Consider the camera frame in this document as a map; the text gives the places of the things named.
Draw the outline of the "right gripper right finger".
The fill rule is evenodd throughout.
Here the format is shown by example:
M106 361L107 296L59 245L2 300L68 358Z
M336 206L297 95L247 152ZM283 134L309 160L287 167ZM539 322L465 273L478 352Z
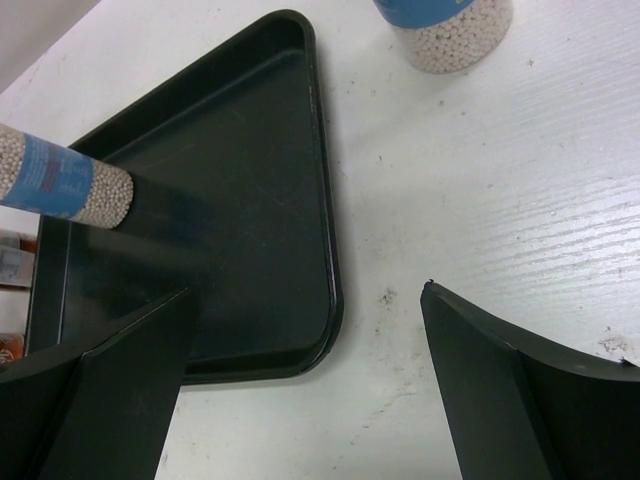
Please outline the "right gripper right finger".
M638 478L638 365L546 339L433 281L420 303L463 478Z

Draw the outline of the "blue label bottle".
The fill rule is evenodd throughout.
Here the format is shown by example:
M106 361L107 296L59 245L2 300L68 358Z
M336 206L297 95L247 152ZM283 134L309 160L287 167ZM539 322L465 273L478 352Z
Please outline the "blue label bottle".
M1 204L103 229L125 219L134 181L125 170L1 126Z
M385 0L376 8L416 69L466 69L490 54L511 25L510 0Z

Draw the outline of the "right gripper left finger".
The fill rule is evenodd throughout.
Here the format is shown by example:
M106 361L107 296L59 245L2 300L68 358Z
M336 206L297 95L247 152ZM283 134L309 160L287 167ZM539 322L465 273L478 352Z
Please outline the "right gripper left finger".
M2 364L2 478L154 478L197 314L178 290Z

